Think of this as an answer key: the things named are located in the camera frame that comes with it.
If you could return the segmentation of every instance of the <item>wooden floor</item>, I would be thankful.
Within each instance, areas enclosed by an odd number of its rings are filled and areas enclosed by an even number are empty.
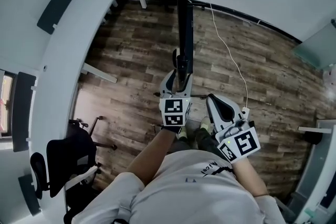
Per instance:
[[[291,54],[294,42],[280,34],[240,19],[217,13],[219,34],[247,81],[251,119],[261,150],[250,157],[270,193],[285,200],[305,166],[310,144],[297,132],[316,118],[336,118],[334,103],[326,98],[320,73]],[[218,39],[211,12],[194,9],[193,94],[222,94],[241,107],[244,83],[227,49]],[[159,91],[172,70],[172,51],[178,46],[176,7],[149,4],[141,9],[128,2],[101,26],[86,62],[118,77],[116,84],[92,75],[80,79],[75,117],[98,122],[93,139],[116,143],[118,150],[98,149],[103,164],[96,186],[104,189],[155,136],[152,124],[161,124]],[[205,101],[194,98],[189,125],[206,115]]]

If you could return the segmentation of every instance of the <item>black office chair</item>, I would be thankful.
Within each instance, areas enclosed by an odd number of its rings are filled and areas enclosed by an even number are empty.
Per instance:
[[[117,149],[116,145],[101,144],[92,140],[95,125],[102,119],[101,116],[95,119],[90,133],[80,127],[80,120],[70,120],[66,138],[49,141],[47,145],[49,182],[43,156],[37,152],[31,156],[30,164],[36,177],[35,194],[38,199],[42,198],[43,191],[46,190],[50,190],[51,198],[55,197],[73,174],[81,175],[94,165],[99,166],[95,161],[96,146]]]

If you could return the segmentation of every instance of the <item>white t-shirt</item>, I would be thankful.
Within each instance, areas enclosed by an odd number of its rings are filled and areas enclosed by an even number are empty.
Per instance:
[[[179,151],[165,157],[146,187],[122,173],[72,223],[284,224],[274,198],[254,198],[235,179],[231,164],[213,153]]]

